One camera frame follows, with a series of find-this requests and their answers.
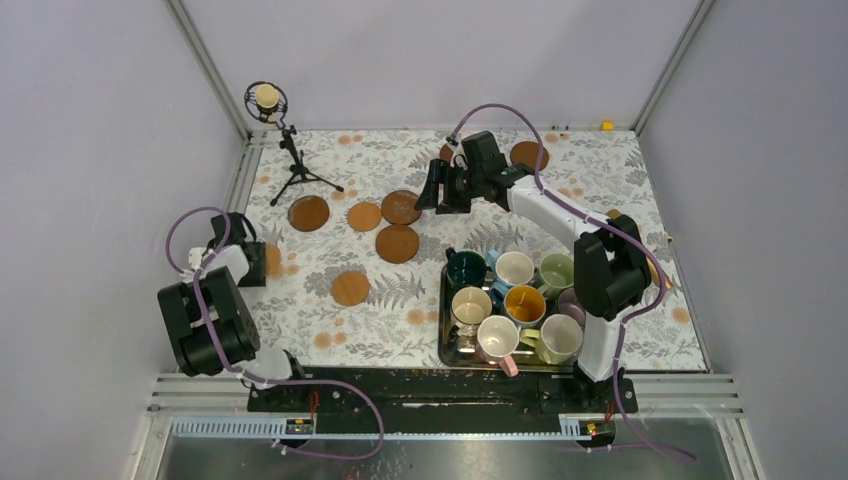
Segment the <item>scratched dark brown coaster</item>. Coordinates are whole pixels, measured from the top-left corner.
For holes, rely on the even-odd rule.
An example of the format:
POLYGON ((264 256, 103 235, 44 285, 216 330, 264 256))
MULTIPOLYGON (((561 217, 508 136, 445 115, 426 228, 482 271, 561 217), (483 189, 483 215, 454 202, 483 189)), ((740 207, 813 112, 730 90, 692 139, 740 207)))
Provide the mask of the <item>scratched dark brown coaster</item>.
POLYGON ((409 190, 396 190, 383 199, 380 211, 390 224, 410 225, 421 216, 421 212, 415 209, 417 201, 417 194, 409 190))

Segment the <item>reddish brown coaster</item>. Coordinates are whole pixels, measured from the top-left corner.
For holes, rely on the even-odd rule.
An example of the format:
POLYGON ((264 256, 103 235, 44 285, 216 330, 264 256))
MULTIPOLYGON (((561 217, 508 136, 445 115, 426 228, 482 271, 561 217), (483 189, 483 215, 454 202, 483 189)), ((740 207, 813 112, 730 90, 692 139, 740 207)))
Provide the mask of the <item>reddish brown coaster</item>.
POLYGON ((416 256, 420 246, 419 235, 409 226, 395 224, 382 229, 376 236, 378 256, 392 264, 402 264, 416 256))

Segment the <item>orange brown coaster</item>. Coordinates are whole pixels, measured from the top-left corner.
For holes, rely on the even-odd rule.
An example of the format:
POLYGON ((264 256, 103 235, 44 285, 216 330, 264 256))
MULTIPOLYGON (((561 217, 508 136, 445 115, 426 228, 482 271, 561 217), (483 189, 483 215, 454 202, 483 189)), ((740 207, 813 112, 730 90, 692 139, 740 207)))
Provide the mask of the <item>orange brown coaster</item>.
POLYGON ((288 221, 300 232, 313 232, 326 224, 330 217, 330 209, 324 198, 315 195, 301 197, 295 200, 288 210, 288 221))

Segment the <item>light brown coaster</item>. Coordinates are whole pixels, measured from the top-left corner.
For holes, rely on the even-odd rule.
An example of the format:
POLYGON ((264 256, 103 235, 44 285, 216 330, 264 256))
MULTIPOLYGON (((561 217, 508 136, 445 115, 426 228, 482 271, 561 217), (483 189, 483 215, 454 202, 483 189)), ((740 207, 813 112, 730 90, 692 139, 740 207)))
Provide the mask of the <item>light brown coaster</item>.
POLYGON ((347 214, 347 224, 357 232, 374 230, 382 219, 380 207, 373 202, 359 202, 347 214))

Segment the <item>light wooden coaster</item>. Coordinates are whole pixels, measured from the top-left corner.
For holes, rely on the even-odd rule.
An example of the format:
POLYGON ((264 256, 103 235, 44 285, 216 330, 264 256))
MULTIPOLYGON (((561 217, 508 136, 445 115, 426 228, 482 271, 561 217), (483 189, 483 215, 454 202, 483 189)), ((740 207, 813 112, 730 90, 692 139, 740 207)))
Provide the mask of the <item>light wooden coaster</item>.
POLYGON ((359 271, 346 271, 336 277, 331 286, 331 295, 336 303, 345 307, 358 305, 366 300, 370 283, 359 271))

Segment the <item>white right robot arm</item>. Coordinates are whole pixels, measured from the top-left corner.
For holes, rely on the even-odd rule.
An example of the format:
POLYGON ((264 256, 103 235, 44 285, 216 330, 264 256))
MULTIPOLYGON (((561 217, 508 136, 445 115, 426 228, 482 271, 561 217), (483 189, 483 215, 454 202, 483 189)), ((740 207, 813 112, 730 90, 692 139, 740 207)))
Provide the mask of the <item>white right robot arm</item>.
POLYGON ((548 188, 539 169, 509 164, 489 131, 468 137, 453 132, 446 142, 452 158, 431 160, 416 210, 466 214, 481 198, 532 221, 570 249, 576 298, 587 312, 573 396, 583 410, 601 410, 621 389, 624 329, 644 313, 640 303, 651 274, 662 270, 636 222, 579 207, 548 188))

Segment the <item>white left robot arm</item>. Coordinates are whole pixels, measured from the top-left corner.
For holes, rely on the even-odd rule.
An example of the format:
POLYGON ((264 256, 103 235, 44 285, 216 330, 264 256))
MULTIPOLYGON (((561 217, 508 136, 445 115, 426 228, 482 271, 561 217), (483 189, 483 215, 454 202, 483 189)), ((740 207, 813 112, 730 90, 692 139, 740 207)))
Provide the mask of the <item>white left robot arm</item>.
POLYGON ((309 401, 310 385, 296 358, 261 347, 259 331, 241 289, 265 284, 264 244, 238 212, 199 207, 183 215, 166 237, 166 257, 180 280, 157 292, 156 299, 179 370, 189 377, 234 375, 246 386, 272 388, 272 398, 288 411, 309 401), (171 241, 190 216, 212 212, 213 238, 177 265, 171 241))

